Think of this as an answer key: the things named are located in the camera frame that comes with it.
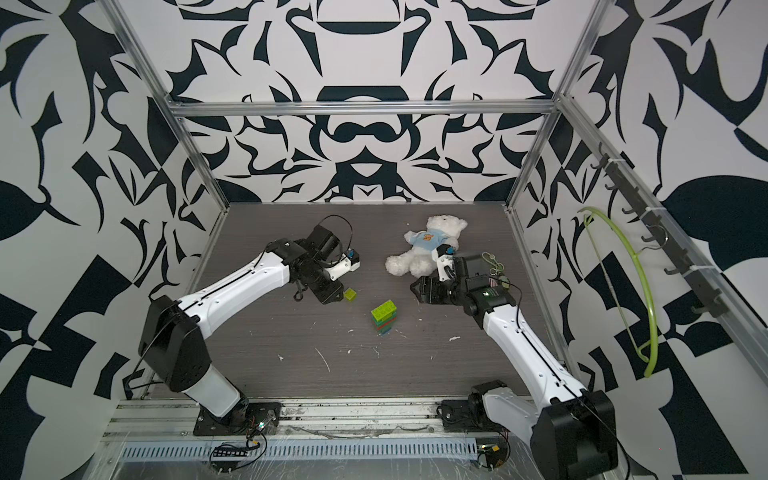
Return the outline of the long lime lego brick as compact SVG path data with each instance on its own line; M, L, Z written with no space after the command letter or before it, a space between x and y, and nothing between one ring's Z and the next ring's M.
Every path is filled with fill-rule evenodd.
M371 311L373 320L377 323L386 323L397 315L397 307L392 300L388 300Z

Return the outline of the dark green lego brick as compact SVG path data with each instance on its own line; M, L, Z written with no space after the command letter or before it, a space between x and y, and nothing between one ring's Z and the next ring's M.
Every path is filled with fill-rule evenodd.
M392 323L394 320L396 320L396 317L392 318L392 319L389 319L389 320L386 320L386 321L382 321L382 322L375 322L375 327L376 327L377 330L379 330L381 328L386 327L387 325Z

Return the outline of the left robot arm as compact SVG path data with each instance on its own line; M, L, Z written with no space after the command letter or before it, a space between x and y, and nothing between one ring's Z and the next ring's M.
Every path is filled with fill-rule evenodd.
M359 253L318 224L306 238L270 242L250 263L177 300L166 295L148 308L138 346L169 390L194 400L221 425L246 423L249 400L212 363L207 340L235 314L289 284L299 301L309 290L322 304L343 299L340 278L360 266Z

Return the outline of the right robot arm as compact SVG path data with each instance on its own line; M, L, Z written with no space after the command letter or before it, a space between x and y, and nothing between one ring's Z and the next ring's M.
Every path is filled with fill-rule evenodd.
M590 479L617 468L620 445L615 408L571 375L525 320L522 296L491 275L479 255L434 252L435 272L412 283L421 303L459 306L505 354L530 394L516 395L501 381L474 386L465 400L437 408L448 431L515 436L545 479Z

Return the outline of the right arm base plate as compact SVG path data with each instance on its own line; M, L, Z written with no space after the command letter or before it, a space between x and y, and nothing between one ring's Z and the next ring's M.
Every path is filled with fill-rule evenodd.
M442 400L436 413L448 432L504 432L501 424L486 415L483 395L491 390L506 387L500 380L481 383L471 388L466 399Z

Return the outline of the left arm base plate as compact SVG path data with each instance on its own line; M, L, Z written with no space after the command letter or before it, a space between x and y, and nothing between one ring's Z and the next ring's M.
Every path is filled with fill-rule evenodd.
M244 402L238 403L224 417L216 417L208 409L201 407L193 428L196 437L214 436L249 436L269 433L279 425L283 404L280 402Z

